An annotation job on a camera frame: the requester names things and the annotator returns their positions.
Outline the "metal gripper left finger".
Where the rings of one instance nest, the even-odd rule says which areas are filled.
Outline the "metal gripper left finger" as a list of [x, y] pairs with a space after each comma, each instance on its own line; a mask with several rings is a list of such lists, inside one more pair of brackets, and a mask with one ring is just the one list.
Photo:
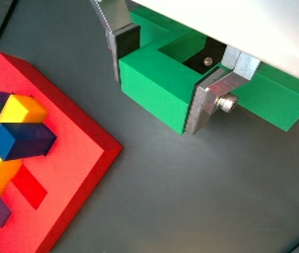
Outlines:
[[126, 0], [90, 0], [106, 31], [113, 52], [115, 79], [121, 80], [119, 59], [141, 48], [141, 29], [131, 21]]

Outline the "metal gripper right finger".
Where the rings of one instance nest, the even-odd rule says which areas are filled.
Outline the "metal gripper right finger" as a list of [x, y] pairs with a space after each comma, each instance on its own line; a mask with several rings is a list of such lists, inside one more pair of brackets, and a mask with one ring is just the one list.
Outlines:
[[238, 104], [233, 91], [246, 85], [261, 65], [258, 58], [228, 46], [218, 68], [195, 87], [185, 130], [194, 134], [218, 110], [229, 113]]

